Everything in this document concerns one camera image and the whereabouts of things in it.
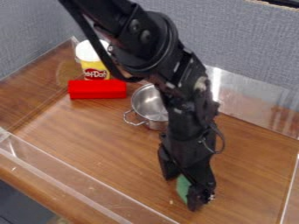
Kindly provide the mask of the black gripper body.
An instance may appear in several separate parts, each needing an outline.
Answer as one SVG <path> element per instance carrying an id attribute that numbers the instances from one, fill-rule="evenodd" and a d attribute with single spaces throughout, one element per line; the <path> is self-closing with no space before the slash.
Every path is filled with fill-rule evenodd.
<path id="1" fill-rule="evenodd" d="M 211 125 L 196 137 L 188 140 L 177 140 L 168 133 L 160 135 L 160 140 L 160 146 L 163 145 L 172 154 L 181 174 L 197 162 L 203 160 L 211 162 L 211 157 L 220 154 L 225 147 L 224 136 L 216 125 Z"/>

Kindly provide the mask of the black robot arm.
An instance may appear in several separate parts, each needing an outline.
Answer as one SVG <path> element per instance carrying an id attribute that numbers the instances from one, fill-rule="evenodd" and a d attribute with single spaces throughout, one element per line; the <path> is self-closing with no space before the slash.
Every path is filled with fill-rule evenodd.
<path id="1" fill-rule="evenodd" d="M 173 21 L 131 0 L 59 0 L 108 71 L 127 82 L 149 81 L 161 94 L 168 125 L 157 150 L 163 177 L 191 211 L 211 202 L 216 180 L 211 158 L 223 137 L 211 80 L 197 56 L 179 40 Z"/>

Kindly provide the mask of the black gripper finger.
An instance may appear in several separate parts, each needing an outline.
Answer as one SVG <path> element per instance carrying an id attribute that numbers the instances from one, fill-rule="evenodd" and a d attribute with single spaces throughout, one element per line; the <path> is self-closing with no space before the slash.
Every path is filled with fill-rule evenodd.
<path id="1" fill-rule="evenodd" d="M 187 187 L 187 207 L 195 212 L 215 196 L 216 180 L 208 160 L 197 162 L 183 172 L 191 185 Z"/>
<path id="2" fill-rule="evenodd" d="M 173 159 L 173 156 L 163 145 L 157 150 L 157 158 L 165 180 L 176 179 L 180 175 L 183 175 L 183 171 Z"/>

